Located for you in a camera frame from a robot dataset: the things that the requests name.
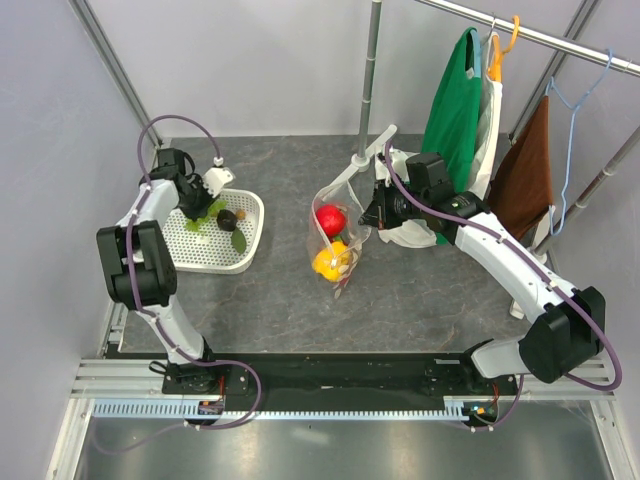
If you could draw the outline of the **clear dotted zip bag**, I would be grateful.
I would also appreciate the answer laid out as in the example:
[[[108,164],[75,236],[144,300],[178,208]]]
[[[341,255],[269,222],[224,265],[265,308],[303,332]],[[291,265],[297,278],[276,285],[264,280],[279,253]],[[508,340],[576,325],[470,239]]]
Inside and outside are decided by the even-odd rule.
[[[345,228],[339,235],[334,237],[327,237],[316,219],[316,210],[325,204],[336,205],[343,211],[347,219]],[[320,251],[336,241],[343,242],[351,253],[349,269],[338,283],[331,283],[325,280],[321,275],[315,273],[311,266],[318,282],[325,290],[331,291],[334,300],[340,298],[349,284],[354,270],[362,260],[364,243],[368,240],[371,233],[370,227],[358,224],[359,217],[363,212],[364,208],[348,181],[323,187],[316,193],[311,203],[308,222],[309,231],[306,240],[310,266]]]

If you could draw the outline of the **red apple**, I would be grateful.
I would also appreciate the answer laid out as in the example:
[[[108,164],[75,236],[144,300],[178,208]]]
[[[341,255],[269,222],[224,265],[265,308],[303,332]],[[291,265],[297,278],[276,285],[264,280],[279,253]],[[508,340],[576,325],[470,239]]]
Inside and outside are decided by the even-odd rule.
[[[327,237],[339,235],[345,228],[347,219],[343,211],[333,204],[325,204],[315,212],[316,219]]]

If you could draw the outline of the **dark purple fruit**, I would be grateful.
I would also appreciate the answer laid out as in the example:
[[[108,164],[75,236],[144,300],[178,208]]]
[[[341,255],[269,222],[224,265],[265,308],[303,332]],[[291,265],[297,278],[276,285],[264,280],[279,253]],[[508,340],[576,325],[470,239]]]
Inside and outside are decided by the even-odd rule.
[[[233,211],[222,209],[216,216],[216,223],[220,230],[234,232],[237,229],[238,217]]]

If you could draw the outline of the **yellow bell pepper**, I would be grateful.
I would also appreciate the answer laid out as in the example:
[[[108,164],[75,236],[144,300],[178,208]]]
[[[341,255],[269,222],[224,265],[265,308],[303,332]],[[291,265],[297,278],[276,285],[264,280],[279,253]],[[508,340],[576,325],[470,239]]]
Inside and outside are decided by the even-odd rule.
[[[312,261],[312,269],[331,283],[338,283],[351,264],[351,253],[341,241],[333,242],[320,251]]]

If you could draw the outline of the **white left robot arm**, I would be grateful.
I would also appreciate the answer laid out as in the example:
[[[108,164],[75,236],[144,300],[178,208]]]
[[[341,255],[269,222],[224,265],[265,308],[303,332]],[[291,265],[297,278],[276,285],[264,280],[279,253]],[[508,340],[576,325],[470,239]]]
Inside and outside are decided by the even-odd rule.
[[[162,226],[174,209],[200,225],[210,219],[213,205],[192,157],[164,148],[158,152],[156,168],[141,179],[129,212],[96,235],[109,296],[149,325],[171,364],[190,363],[184,379],[198,393],[215,389],[220,371],[176,298],[177,271]]]

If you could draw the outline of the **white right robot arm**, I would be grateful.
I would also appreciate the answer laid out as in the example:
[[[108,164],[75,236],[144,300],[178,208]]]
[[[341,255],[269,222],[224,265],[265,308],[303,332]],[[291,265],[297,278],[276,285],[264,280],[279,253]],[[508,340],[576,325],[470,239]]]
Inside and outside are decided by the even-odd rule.
[[[606,302],[595,288],[583,290],[537,260],[471,191],[456,192],[437,153],[406,160],[402,180],[385,154],[376,160],[372,201],[360,224],[379,231],[422,220],[427,227],[480,264],[512,297],[529,321],[521,337],[488,340],[468,352],[458,381],[477,394],[495,377],[529,373],[551,384],[605,347]]]

